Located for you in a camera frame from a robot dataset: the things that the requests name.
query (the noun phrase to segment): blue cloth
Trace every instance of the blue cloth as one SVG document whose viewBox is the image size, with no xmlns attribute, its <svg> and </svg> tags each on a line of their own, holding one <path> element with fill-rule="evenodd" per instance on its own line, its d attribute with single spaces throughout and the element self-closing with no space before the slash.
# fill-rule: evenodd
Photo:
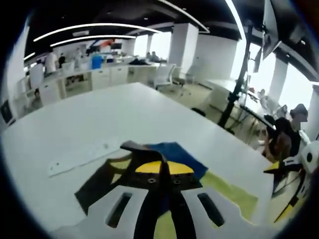
<svg viewBox="0 0 319 239">
<path fill-rule="evenodd" d="M 194 170 L 195 177 L 198 180 L 200 180 L 207 171 L 207 167 L 198 162 L 176 142 L 147 144 L 146 146 L 149 149 L 160 152 L 168 161 L 182 163 L 190 167 L 192 170 Z"/>
<path fill-rule="evenodd" d="M 100 55 L 92 57 L 92 69 L 100 69 L 102 66 L 103 58 Z"/>
</svg>

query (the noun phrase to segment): black pole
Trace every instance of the black pole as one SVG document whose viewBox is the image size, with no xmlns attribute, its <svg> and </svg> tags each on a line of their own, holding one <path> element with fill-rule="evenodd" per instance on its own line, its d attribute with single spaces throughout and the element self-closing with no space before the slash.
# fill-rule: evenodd
<svg viewBox="0 0 319 239">
<path fill-rule="evenodd" d="M 234 103 L 236 100 L 239 99 L 238 93 L 241 91 L 241 86 L 244 82 L 244 76 L 245 73 L 247 71 L 247 64 L 248 64 L 248 58 L 249 58 L 249 47 L 250 47 L 250 43 L 251 43 L 251 38 L 252 38 L 252 34 L 253 34 L 253 25 L 249 24 L 248 25 L 248 31 L 246 34 L 246 49 L 245 49 L 245 56 L 244 56 L 244 61 L 243 61 L 243 65 L 241 66 L 241 70 L 240 70 L 240 74 L 237 80 L 237 84 L 235 86 L 234 92 L 230 93 L 228 96 L 228 105 L 225 109 L 225 111 L 223 112 L 223 114 L 221 115 L 218 125 L 221 126 L 222 128 L 225 128 L 225 125 L 230 117 L 230 114 L 234 108 Z"/>
</svg>

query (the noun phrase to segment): white cabinet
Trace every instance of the white cabinet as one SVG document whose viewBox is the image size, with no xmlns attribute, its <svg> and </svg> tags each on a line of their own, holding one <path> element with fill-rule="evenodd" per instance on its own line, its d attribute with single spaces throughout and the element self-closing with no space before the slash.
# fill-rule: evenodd
<svg viewBox="0 0 319 239">
<path fill-rule="evenodd" d="M 40 98 L 42 105 L 46 106 L 61 100 L 60 90 L 57 82 L 51 82 L 49 84 L 42 84 L 39 87 Z"/>
<path fill-rule="evenodd" d="M 112 86 L 127 84 L 129 74 L 128 66 L 111 67 Z"/>
<path fill-rule="evenodd" d="M 111 86 L 110 69 L 99 69 L 92 71 L 92 90 L 104 89 Z"/>
</svg>

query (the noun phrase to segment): yellow-green mat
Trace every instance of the yellow-green mat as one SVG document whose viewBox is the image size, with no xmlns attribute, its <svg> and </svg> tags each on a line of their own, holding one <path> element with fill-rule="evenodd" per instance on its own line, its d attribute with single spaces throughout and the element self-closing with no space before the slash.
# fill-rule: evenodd
<svg viewBox="0 0 319 239">
<path fill-rule="evenodd" d="M 114 167 L 125 169 L 129 165 L 130 160 L 122 162 L 111 162 Z M 115 174 L 112 183 L 120 178 L 120 174 Z M 203 187 L 212 187 L 217 192 L 221 193 L 224 197 L 228 198 L 240 208 L 241 215 L 250 220 L 251 216 L 257 205 L 258 198 L 248 194 L 245 190 L 225 182 L 220 177 L 211 172 L 206 172 L 200 180 Z M 176 238 L 174 224 L 170 212 L 162 215 L 156 224 L 155 239 L 174 239 Z"/>
</svg>

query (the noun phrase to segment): ceiling light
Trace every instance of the ceiling light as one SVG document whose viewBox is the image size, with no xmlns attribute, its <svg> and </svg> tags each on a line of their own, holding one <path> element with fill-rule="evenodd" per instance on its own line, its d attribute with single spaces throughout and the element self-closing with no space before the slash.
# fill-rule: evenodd
<svg viewBox="0 0 319 239">
<path fill-rule="evenodd" d="M 136 37 L 134 36 L 125 36 L 125 35 L 96 35 L 96 36 L 83 36 L 83 37 L 77 37 L 77 38 L 72 38 L 69 40 L 65 40 L 65 41 L 60 41 L 54 44 L 51 44 L 50 46 L 56 46 L 56 45 L 60 45 L 63 43 L 67 43 L 67 42 L 71 42 L 71 41 L 78 41 L 78 40 L 84 40 L 84 39 L 92 39 L 92 38 L 131 38 L 131 39 L 135 39 Z"/>
<path fill-rule="evenodd" d="M 232 0 L 225 0 L 225 1 L 227 3 L 231 13 L 233 14 L 233 17 L 234 17 L 236 25 L 238 27 L 241 39 L 246 41 L 246 35 L 245 35 L 244 27 L 243 27 L 243 24 L 241 23 L 241 20 L 239 18 L 238 12 L 237 12 L 237 10 L 236 10 L 236 8 L 234 6 L 233 1 Z"/>
<path fill-rule="evenodd" d="M 90 23 L 90 24 L 82 24 L 82 25 L 75 25 L 75 26 L 68 26 L 65 28 L 61 28 L 52 32 L 49 32 L 47 34 L 44 34 L 40 37 L 37 37 L 36 39 L 34 39 L 33 41 L 36 42 L 40 39 L 43 39 L 47 36 L 53 35 L 55 33 L 58 32 L 62 32 L 62 31 L 67 31 L 67 30 L 71 30 L 71 29 L 75 29 L 75 28 L 81 28 L 81 27 L 90 27 L 90 26 L 122 26 L 122 27 L 130 27 L 130 28 L 136 28 L 136 29 L 141 29 L 141 30 L 145 30 L 145 31 L 152 31 L 155 33 L 161 33 L 161 31 L 155 30 L 155 29 L 151 29 L 148 27 L 143 27 L 143 26 L 136 26 L 136 25 L 130 25 L 130 24 L 121 24 L 121 23 Z"/>
<path fill-rule="evenodd" d="M 183 13 L 185 16 L 188 16 L 190 19 L 192 19 L 194 22 L 196 22 L 201 28 L 203 28 L 207 33 L 209 33 L 209 30 L 203 25 L 201 24 L 195 17 L 193 17 L 192 15 L 190 15 L 188 12 L 184 11 L 183 9 L 179 8 L 178 6 L 166 1 L 166 0 L 158 0 L 168 6 L 171 6 L 172 8 L 174 8 L 175 10 Z"/>
<path fill-rule="evenodd" d="M 33 52 L 33 53 L 31 53 L 30 55 L 27 55 L 26 57 L 24 57 L 24 61 L 26 60 L 26 59 L 29 59 L 31 56 L 34 56 L 35 55 L 35 52 Z"/>
</svg>

